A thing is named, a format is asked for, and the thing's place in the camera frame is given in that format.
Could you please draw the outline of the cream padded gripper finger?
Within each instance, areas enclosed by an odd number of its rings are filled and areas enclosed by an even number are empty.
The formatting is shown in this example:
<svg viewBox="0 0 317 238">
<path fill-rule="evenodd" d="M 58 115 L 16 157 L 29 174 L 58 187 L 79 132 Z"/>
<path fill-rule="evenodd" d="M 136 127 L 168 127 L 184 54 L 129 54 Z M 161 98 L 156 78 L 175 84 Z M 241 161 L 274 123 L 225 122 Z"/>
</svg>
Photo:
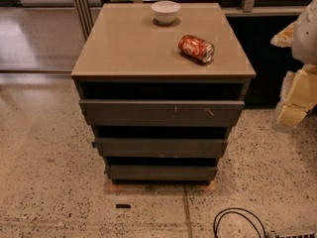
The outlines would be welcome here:
<svg viewBox="0 0 317 238">
<path fill-rule="evenodd" d="M 292 46 L 293 28 L 295 23 L 289 24 L 279 33 L 273 36 L 270 43 L 279 48 L 289 48 Z"/>
<path fill-rule="evenodd" d="M 317 66 L 305 64 L 298 72 L 288 71 L 279 96 L 272 128 L 278 132 L 289 132 L 317 105 Z"/>
</svg>

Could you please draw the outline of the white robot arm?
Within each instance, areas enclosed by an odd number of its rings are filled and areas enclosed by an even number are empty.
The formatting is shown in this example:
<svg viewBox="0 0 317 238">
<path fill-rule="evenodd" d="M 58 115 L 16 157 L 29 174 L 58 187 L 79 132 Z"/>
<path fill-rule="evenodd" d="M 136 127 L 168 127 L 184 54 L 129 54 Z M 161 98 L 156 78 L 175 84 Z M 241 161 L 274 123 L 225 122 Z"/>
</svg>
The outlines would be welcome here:
<svg viewBox="0 0 317 238">
<path fill-rule="evenodd" d="M 274 130 L 289 132 L 317 105 L 317 0 L 312 0 L 270 43 L 290 47 L 292 56 L 304 63 L 298 72 L 286 73 L 272 120 Z"/>
</svg>

